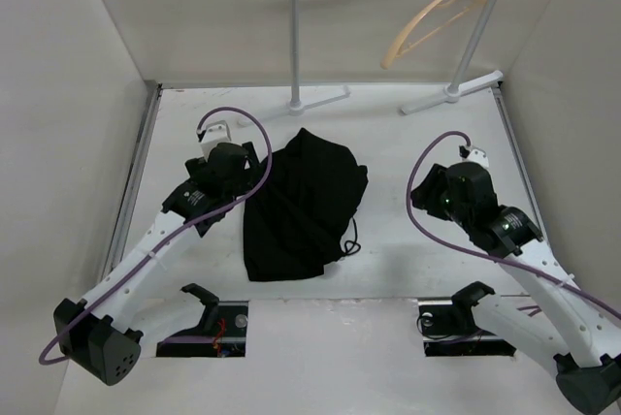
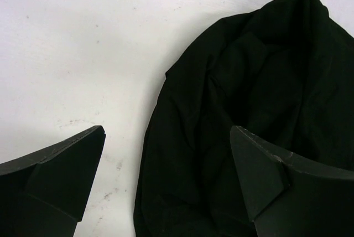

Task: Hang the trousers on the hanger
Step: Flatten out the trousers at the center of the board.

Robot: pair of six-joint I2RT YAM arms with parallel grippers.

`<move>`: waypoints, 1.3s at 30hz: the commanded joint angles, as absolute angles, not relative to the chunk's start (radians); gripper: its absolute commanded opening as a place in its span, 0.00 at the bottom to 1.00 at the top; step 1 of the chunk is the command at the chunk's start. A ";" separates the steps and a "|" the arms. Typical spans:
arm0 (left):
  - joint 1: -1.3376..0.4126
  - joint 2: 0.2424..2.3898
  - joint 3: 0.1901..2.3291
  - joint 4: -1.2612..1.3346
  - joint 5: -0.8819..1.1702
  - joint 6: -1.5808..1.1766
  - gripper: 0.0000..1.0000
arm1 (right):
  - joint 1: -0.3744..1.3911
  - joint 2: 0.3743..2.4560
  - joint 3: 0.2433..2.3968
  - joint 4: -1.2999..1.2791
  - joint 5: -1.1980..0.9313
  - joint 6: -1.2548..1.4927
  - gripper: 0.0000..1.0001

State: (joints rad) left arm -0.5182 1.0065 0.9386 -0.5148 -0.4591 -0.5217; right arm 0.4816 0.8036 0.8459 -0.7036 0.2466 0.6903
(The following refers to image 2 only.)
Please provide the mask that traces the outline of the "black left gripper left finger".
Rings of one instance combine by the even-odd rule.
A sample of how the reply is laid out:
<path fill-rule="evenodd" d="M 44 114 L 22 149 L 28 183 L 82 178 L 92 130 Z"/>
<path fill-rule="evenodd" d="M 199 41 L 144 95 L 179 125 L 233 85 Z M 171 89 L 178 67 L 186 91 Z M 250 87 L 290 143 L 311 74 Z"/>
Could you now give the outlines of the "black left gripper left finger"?
<path fill-rule="evenodd" d="M 1 236 L 73 236 L 82 221 L 106 134 L 90 127 L 1 164 Z"/>

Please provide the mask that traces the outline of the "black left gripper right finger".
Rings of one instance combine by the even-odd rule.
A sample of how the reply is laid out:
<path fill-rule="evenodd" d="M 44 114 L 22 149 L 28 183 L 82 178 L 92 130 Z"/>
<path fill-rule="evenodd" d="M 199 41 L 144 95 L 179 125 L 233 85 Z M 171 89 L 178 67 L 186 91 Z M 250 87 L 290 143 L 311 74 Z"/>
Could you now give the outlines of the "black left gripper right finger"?
<path fill-rule="evenodd" d="M 352 236 L 353 172 L 312 161 L 234 126 L 230 144 L 258 236 Z"/>

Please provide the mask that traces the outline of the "black trousers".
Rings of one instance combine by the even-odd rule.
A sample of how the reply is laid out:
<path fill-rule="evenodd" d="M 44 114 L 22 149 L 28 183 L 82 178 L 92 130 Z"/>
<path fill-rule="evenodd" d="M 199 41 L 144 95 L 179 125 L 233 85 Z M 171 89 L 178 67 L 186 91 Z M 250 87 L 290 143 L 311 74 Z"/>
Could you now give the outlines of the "black trousers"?
<path fill-rule="evenodd" d="M 136 236 L 258 236 L 234 126 L 353 172 L 353 38 L 320 0 L 222 18 L 166 72 L 145 133 Z"/>

